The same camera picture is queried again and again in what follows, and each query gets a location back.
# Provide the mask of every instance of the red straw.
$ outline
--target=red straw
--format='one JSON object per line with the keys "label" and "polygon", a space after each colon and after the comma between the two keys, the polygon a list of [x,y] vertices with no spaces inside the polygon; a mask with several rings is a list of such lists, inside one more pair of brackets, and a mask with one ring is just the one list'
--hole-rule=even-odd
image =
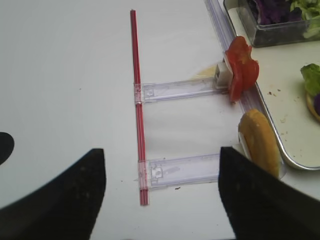
{"label": "red straw", "polygon": [[[139,51],[138,51],[137,18],[136,18],[135,10],[130,11],[130,20],[131,20],[134,84],[141,84]],[[145,164],[146,149],[145,149],[145,133],[144,133],[144,118],[143,118],[142,103],[135,104],[135,115],[136,115],[136,129],[137,129],[138,161]],[[149,204],[148,189],[140,188],[140,205],[144,206],[148,204]]]}

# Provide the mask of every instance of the tomato slice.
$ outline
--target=tomato slice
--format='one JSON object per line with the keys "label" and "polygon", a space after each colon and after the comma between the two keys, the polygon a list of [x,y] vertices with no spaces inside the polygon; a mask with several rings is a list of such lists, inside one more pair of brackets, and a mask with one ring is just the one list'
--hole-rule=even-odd
{"label": "tomato slice", "polygon": [[252,47],[243,36],[237,36],[225,52],[233,71],[229,86],[230,101],[236,102],[243,91],[251,88],[259,76],[259,64],[251,58]]}

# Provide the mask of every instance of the black object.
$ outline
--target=black object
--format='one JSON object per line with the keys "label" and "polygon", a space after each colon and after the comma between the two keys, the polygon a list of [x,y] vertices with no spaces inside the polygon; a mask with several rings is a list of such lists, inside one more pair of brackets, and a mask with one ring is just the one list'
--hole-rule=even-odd
{"label": "black object", "polygon": [[320,202],[222,147],[218,187],[237,240],[319,240]]}
{"label": "black object", "polygon": [[0,210],[0,240],[88,240],[106,189],[103,149]]}
{"label": "black object", "polygon": [[10,157],[14,146],[15,141],[13,137],[6,132],[0,132],[0,165]]}

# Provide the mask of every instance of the purple cabbage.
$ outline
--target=purple cabbage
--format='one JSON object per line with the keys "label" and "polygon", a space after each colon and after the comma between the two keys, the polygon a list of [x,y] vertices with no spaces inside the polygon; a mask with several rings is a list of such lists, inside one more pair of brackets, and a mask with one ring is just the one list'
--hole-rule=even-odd
{"label": "purple cabbage", "polygon": [[290,0],[248,0],[250,10],[260,25],[280,24],[302,20],[299,7],[290,11]]}
{"label": "purple cabbage", "polygon": [[314,97],[313,107],[315,112],[320,116],[320,93]]}

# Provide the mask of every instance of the white table surface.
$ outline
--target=white table surface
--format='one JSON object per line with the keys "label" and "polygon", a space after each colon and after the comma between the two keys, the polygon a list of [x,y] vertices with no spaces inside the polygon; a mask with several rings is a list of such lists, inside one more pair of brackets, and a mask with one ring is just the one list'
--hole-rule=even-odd
{"label": "white table surface", "polygon": [[[0,166],[0,207],[104,148],[92,240],[233,238],[216,183],[139,204],[130,9],[144,83],[189,79],[222,59],[202,0],[0,0],[0,131],[15,140]],[[319,172],[289,168],[283,181],[320,199]]]}

